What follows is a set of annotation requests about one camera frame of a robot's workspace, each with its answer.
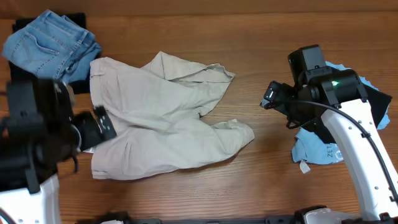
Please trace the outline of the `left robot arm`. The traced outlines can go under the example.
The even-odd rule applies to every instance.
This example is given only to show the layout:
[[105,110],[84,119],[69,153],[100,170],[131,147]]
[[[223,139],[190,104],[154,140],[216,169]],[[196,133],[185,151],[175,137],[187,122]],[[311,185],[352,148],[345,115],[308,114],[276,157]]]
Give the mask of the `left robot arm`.
[[59,162],[116,137],[103,106],[74,114],[71,91],[51,79],[7,83],[1,119],[1,222],[60,223]]

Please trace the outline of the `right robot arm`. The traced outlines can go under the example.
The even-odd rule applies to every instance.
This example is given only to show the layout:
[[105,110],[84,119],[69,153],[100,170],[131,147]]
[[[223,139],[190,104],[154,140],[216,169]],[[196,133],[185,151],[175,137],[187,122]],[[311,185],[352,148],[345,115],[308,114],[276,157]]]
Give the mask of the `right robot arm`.
[[397,172],[379,137],[365,85],[354,70],[328,66],[319,45],[288,56],[294,85],[272,81],[261,107],[287,117],[289,129],[334,139],[358,195],[360,214],[324,205],[295,212],[292,223],[397,223]]

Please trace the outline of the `beige khaki shorts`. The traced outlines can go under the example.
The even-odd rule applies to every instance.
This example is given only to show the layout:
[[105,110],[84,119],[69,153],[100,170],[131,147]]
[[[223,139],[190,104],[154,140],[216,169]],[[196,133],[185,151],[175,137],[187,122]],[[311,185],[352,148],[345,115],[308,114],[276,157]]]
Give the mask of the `beige khaki shorts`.
[[137,68],[109,57],[90,64],[90,93],[116,131],[91,160],[95,179],[136,180],[233,157],[254,139],[246,124],[202,117],[226,93],[234,73],[159,52]]

